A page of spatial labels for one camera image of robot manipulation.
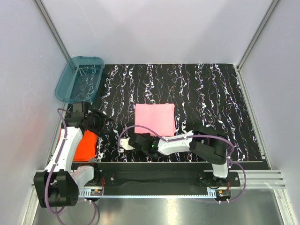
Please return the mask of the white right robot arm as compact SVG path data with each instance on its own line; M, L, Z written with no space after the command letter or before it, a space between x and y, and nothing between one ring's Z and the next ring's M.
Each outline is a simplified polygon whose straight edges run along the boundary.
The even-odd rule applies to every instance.
M227 149L234 146L218 132L189 131L171 137L150 134L133 134L128 145L151 158L167 157L174 153L191 152L211 163L214 183L223 186L229 179L229 156Z

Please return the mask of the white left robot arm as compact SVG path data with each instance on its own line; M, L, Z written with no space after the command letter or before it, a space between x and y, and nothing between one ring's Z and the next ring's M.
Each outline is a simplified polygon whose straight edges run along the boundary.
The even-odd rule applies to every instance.
M101 181L101 174L94 166L83 165L72 172L72 163L85 132L101 135L106 132L106 124L113 121L96 109L66 111L65 115L62 111L62 108L57 109L62 128L54 155L44 170L36 172L33 178L40 206L53 214L59 213L54 207L75 206L84 185L95 186Z

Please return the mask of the pink t shirt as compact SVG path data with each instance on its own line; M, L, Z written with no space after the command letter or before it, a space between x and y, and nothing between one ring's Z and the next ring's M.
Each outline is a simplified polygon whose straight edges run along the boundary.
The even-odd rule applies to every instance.
M176 133L175 105L166 104L136 104L135 125L147 127L159 136L174 136Z

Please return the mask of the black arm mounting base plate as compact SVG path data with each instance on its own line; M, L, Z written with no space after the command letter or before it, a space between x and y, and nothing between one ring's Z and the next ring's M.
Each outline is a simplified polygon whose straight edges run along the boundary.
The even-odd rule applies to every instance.
M237 165L229 172L228 178L217 179L211 171L196 170L118 170L95 171L95 180L84 185L83 188L116 189L116 190L164 190L170 192L194 191L199 188L229 189L244 188L252 181L260 178L254 170L243 171Z

